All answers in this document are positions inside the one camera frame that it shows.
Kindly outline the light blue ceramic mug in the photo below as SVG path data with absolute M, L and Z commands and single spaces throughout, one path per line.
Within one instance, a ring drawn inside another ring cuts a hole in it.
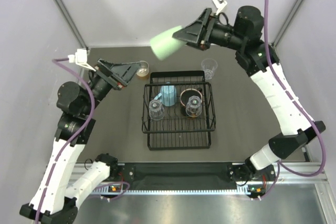
M 177 103 L 177 89 L 173 85 L 161 86 L 154 99 L 159 100 L 166 107 L 173 106 Z

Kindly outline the mint green plastic cup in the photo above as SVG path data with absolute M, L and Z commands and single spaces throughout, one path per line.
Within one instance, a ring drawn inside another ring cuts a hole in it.
M 170 28 L 150 40 L 150 47 L 158 60 L 162 61 L 181 49 L 186 42 L 173 38 L 173 34 L 182 29 L 182 26 Z

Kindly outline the red and black skull mug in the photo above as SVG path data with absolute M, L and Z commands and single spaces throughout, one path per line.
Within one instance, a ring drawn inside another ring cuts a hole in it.
M 181 114 L 189 118 L 196 118 L 202 114 L 202 88 L 189 88 L 180 95 Z

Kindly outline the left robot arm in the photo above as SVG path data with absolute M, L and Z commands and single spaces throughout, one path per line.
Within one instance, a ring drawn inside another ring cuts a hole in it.
M 53 63 L 69 71 L 79 81 L 62 84 L 57 92 L 57 108 L 62 115 L 53 140 L 52 154 L 39 188 L 29 203 L 20 208 L 20 215 L 34 223 L 73 223 L 82 203 L 90 194 L 102 188 L 102 182 L 112 180 L 124 193 L 129 187 L 121 175 L 117 158 L 109 154 L 98 155 L 72 185 L 69 180 L 79 155 L 86 147 L 96 123 L 93 114 L 111 90 L 127 87 L 141 63 L 111 63 L 99 59 L 89 68 L 85 81 L 63 65 L 65 59 Z

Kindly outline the small steel cup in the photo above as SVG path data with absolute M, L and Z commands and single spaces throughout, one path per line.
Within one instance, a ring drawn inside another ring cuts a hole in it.
M 147 80 L 150 77 L 149 64 L 146 61 L 140 61 L 140 68 L 138 69 L 136 75 L 141 80 Z

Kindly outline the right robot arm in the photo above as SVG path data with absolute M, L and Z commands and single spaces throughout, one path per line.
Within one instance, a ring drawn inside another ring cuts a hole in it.
M 315 138 L 321 139 L 326 129 L 322 121 L 315 121 L 301 106 L 284 76 L 277 54 L 261 39 L 266 34 L 263 27 L 264 18 L 253 6 L 240 7 L 233 25 L 222 24 L 219 16 L 206 8 L 196 21 L 172 35 L 199 50 L 206 50 L 212 44 L 235 50 L 237 63 L 273 110 L 281 132 L 245 160 L 243 168 L 251 180 L 258 180 L 264 168 L 272 163 L 286 159 Z

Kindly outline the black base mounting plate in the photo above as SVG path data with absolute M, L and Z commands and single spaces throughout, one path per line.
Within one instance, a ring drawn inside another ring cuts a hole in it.
M 118 172 L 130 189 L 233 189 L 228 162 L 119 163 Z

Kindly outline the small clear glass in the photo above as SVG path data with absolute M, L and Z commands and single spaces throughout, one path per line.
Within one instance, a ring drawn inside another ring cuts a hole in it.
M 153 99 L 149 103 L 149 116 L 152 120 L 161 120 L 165 116 L 164 106 L 160 100 Z
M 198 96 L 191 96 L 187 102 L 186 115 L 192 118 L 196 118 L 202 113 L 202 99 Z

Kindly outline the clear faceted glass tumbler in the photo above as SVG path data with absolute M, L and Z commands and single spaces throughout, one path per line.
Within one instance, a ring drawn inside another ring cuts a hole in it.
M 215 74 L 215 71 L 218 67 L 218 63 L 214 59 L 207 58 L 201 62 L 201 67 L 202 67 L 202 70 L 204 71 L 205 79 L 210 80 L 213 78 Z

